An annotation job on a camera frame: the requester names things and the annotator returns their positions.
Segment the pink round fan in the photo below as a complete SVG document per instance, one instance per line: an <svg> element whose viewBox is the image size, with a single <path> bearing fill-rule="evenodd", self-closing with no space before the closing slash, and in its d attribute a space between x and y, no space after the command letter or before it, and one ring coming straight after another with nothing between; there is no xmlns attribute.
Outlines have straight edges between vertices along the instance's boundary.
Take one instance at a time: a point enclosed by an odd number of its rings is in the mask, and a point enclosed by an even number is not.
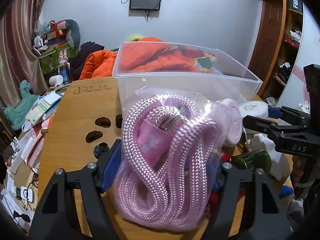
<svg viewBox="0 0 320 240"><path fill-rule="evenodd" d="M234 147L238 144L242 135L242 115L238 104L230 99L222 99L216 101L223 106L226 117L221 118L221 124L226 131L225 147Z"/></svg>

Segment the white figurine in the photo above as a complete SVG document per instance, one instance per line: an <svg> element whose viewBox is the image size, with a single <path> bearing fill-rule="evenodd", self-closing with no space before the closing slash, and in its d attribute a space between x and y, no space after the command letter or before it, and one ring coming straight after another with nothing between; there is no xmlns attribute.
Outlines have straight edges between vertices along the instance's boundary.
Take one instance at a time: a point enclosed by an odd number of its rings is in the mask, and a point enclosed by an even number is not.
<svg viewBox="0 0 320 240"><path fill-rule="evenodd" d="M265 150L271 158L269 174L277 181L287 179L291 173L291 163L287 156L275 150L275 143L262 133L256 133L251 139L246 140L248 151Z"/></svg>

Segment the white round lamp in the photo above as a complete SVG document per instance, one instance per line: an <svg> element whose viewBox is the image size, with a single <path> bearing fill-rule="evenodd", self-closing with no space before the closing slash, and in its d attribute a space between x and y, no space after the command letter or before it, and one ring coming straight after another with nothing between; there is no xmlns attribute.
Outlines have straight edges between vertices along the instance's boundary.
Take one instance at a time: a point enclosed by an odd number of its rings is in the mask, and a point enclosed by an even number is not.
<svg viewBox="0 0 320 240"><path fill-rule="evenodd" d="M243 118L250 115L262 119L268 119L268 104L263 101L248 101L240 104L239 109Z"/></svg>

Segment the wooden wardrobe door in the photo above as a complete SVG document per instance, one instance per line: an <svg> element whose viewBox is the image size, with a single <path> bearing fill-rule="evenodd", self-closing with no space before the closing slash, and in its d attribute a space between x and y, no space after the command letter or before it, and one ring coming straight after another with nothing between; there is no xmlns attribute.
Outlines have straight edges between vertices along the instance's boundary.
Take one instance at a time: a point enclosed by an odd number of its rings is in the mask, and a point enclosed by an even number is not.
<svg viewBox="0 0 320 240"><path fill-rule="evenodd" d="M262 98L276 64L284 34L287 0L263 0L257 40L249 70L263 82L257 95Z"/></svg>

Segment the teal dinosaur plush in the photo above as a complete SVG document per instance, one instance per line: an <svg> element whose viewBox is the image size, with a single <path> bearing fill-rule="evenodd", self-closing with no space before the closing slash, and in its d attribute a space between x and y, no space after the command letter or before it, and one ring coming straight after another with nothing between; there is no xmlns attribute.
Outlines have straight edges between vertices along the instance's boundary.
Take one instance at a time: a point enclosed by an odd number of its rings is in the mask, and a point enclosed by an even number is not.
<svg viewBox="0 0 320 240"><path fill-rule="evenodd" d="M38 95L31 94L31 84L27 80L23 80L19 86L21 101L16 107L5 107L4 113L9 120L14 131L22 128L25 122L25 116L30 111L31 107L38 99Z"/></svg>

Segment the stack of books papers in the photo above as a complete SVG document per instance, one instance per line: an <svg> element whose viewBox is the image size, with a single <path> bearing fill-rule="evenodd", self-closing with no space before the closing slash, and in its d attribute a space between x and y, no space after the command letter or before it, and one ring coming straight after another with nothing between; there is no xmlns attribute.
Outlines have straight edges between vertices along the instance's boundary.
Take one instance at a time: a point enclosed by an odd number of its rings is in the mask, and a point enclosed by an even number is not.
<svg viewBox="0 0 320 240"><path fill-rule="evenodd" d="M62 97L61 93L56 93L55 91L45 96L40 96L26 114L22 131L27 132L35 125L47 120L57 109Z"/></svg>

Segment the white mug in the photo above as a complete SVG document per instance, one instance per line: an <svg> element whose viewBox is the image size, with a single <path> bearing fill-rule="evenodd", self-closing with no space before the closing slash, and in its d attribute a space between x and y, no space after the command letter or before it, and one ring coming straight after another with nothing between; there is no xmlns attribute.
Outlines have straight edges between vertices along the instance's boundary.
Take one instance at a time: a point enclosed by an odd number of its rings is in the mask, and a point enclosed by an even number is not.
<svg viewBox="0 0 320 240"><path fill-rule="evenodd" d="M49 84L53 87L59 86L63 84L63 82L64 82L64 79L62 75L54 75L49 78Z"/></svg>

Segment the dark purple clothing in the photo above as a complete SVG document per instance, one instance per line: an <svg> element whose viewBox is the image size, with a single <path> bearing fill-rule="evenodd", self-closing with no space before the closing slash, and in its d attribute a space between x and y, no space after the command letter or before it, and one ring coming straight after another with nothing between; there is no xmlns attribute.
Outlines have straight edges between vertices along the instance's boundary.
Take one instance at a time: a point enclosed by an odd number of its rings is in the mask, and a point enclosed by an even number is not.
<svg viewBox="0 0 320 240"><path fill-rule="evenodd" d="M69 58L70 63L70 77L72 80L79 80L81 72L84 68L85 61L89 54L103 50L104 46L99 45L95 42L86 42L80 46L80 50L77 55L73 58Z"/></svg>

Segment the green storage box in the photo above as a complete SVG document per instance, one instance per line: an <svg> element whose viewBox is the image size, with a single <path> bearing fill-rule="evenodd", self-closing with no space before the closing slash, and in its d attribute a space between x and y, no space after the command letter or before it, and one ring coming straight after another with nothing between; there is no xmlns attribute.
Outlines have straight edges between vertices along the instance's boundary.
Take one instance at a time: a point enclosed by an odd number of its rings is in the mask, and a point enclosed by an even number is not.
<svg viewBox="0 0 320 240"><path fill-rule="evenodd" d="M56 47L55 49L45 51L41 56L38 57L43 74L50 74L57 71L59 65L60 51L67 51L68 58L75 57L78 50L72 49L68 44Z"/></svg>

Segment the pink bunny figurine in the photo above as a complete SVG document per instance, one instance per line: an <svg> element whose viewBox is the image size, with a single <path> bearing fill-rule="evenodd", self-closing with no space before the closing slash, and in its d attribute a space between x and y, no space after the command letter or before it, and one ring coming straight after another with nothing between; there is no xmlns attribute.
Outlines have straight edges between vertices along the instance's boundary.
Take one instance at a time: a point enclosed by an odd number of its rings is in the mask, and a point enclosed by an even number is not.
<svg viewBox="0 0 320 240"><path fill-rule="evenodd" d="M70 69L70 63L69 63L69 59L67 56L67 50L62 50L59 52L59 59L58 59L58 73L61 74L61 71L63 69Z"/></svg>

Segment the pink striped curtain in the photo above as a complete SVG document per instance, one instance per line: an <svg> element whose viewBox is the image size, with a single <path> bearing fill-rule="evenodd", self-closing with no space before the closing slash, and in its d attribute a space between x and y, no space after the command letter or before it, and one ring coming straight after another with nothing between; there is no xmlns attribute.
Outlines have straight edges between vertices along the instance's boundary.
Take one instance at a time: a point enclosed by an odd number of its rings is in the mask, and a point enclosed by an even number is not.
<svg viewBox="0 0 320 240"><path fill-rule="evenodd" d="M22 96L19 85L31 84L32 92L47 90L40 62L33 53L34 29L44 0L1 0L1 99L17 106Z"/></svg>

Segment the clear plastic storage bin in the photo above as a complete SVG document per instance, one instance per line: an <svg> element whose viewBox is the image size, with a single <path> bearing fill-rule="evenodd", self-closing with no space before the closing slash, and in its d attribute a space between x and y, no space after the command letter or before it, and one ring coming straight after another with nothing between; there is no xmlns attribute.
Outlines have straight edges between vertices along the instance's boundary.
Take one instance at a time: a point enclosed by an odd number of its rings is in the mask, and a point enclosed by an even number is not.
<svg viewBox="0 0 320 240"><path fill-rule="evenodd" d="M211 101L252 100L263 82L219 49L159 41L124 42L112 76L120 101L144 87L195 92Z"/></svg>

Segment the grey plush toy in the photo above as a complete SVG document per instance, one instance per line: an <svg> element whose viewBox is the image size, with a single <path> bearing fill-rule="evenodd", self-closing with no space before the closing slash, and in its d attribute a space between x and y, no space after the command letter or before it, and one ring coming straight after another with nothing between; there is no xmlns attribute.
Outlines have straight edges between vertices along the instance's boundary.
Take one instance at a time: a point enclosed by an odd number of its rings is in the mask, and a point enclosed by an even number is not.
<svg viewBox="0 0 320 240"><path fill-rule="evenodd" d="M57 30L66 30L66 42L72 49L77 49L80 44L80 29L74 20L67 19L57 23Z"/></svg>

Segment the small wall monitor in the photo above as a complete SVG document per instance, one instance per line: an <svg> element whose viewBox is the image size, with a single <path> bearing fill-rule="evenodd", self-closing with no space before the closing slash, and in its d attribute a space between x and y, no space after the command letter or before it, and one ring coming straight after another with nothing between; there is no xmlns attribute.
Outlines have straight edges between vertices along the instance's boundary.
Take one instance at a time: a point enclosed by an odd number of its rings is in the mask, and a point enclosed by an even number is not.
<svg viewBox="0 0 320 240"><path fill-rule="evenodd" d="M130 0L130 10L159 10L161 0Z"/></svg>

